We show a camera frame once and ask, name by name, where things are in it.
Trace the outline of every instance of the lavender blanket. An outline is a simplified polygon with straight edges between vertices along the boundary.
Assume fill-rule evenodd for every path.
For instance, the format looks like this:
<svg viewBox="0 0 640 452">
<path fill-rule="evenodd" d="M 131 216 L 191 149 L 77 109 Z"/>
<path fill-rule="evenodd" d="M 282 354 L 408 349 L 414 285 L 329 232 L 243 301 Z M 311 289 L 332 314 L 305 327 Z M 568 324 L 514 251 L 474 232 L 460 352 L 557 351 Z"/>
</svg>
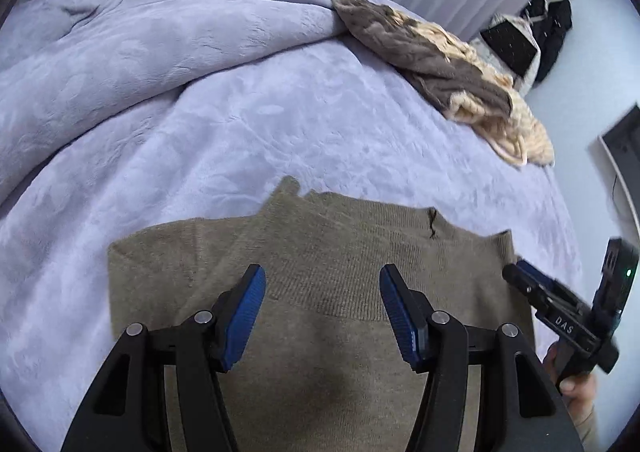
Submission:
<svg viewBox="0 0 640 452">
<path fill-rule="evenodd" d="M 253 214 L 287 174 L 303 193 L 511 229 L 542 270 L 580 277 L 552 170 L 514 169 L 446 121 L 345 35 L 330 0 L 14 9 L 0 30 L 0 387 L 44 452 L 113 344 L 108 244 Z"/>
</svg>

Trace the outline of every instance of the silver bolt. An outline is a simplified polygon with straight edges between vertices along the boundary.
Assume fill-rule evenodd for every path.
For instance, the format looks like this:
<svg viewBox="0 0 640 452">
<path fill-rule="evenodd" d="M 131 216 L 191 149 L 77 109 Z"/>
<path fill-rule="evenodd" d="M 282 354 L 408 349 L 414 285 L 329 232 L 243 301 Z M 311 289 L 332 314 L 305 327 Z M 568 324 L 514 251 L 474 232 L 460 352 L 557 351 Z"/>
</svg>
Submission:
<svg viewBox="0 0 640 452">
<path fill-rule="evenodd" d="M 196 315 L 193 317 L 198 324 L 206 324 L 213 318 L 213 315 L 210 311 L 198 311 Z"/>
<path fill-rule="evenodd" d="M 446 311 L 434 311 L 433 315 L 431 315 L 431 320 L 436 324 L 446 324 L 449 322 L 449 313 Z"/>
<path fill-rule="evenodd" d="M 127 327 L 127 335 L 134 337 L 142 333 L 142 324 L 140 322 L 134 322 Z"/>
<path fill-rule="evenodd" d="M 513 324 L 505 324 L 502 326 L 502 332 L 508 337 L 514 337 L 518 334 L 518 328 Z"/>
</svg>

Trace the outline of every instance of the cable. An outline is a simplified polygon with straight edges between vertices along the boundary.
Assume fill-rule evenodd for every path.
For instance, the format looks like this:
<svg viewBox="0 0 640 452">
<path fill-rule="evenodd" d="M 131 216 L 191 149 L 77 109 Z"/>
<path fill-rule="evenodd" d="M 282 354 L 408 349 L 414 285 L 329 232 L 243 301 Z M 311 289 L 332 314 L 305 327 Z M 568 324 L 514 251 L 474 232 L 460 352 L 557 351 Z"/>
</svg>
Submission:
<svg viewBox="0 0 640 452">
<path fill-rule="evenodd" d="M 618 209 L 618 205 L 616 204 L 616 198 L 615 198 L 615 191 L 616 191 L 616 183 L 618 182 L 618 175 L 616 174 L 616 177 L 613 179 L 613 187 L 611 188 L 611 202 L 613 203 L 613 208 L 616 209 L 616 214 L 618 214 L 618 217 L 626 222 L 626 223 L 635 223 L 633 217 L 630 218 L 625 218 L 622 216 L 622 214 L 620 214 L 620 210 Z"/>
</svg>

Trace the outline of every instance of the human hand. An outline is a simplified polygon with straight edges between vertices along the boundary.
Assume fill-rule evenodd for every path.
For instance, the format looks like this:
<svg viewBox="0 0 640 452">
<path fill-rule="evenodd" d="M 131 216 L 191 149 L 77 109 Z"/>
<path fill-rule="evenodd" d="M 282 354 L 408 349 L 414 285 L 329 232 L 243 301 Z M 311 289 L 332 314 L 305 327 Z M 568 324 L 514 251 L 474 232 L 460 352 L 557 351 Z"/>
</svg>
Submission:
<svg viewBox="0 0 640 452">
<path fill-rule="evenodd" d="M 545 371 L 551 376 L 554 384 L 558 381 L 558 375 L 554 369 L 554 360 L 558 354 L 558 342 L 549 346 L 542 365 Z M 593 400 L 596 397 L 596 375 L 581 374 L 580 376 L 569 376 L 560 382 L 560 392 L 568 399 L 567 409 L 575 426 L 580 425 L 589 418 L 593 411 Z"/>
</svg>

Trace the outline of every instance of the white wall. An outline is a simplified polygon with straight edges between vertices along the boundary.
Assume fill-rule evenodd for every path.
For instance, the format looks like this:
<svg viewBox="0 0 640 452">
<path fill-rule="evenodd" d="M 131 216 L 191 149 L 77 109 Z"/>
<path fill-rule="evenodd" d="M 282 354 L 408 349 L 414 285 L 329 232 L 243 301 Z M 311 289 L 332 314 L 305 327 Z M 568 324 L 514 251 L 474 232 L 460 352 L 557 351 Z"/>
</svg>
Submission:
<svg viewBox="0 0 640 452">
<path fill-rule="evenodd" d="M 638 244 L 633 223 L 611 200 L 614 171 L 597 136 L 640 102 L 640 16 L 629 0 L 571 0 L 574 28 L 558 62 L 527 101 L 556 149 L 556 174 L 574 221 L 589 301 L 611 236 Z M 620 185 L 616 204 L 629 217 Z M 600 440 L 606 450 L 640 402 L 640 274 L 616 332 L 620 359 L 600 374 Z"/>
</svg>

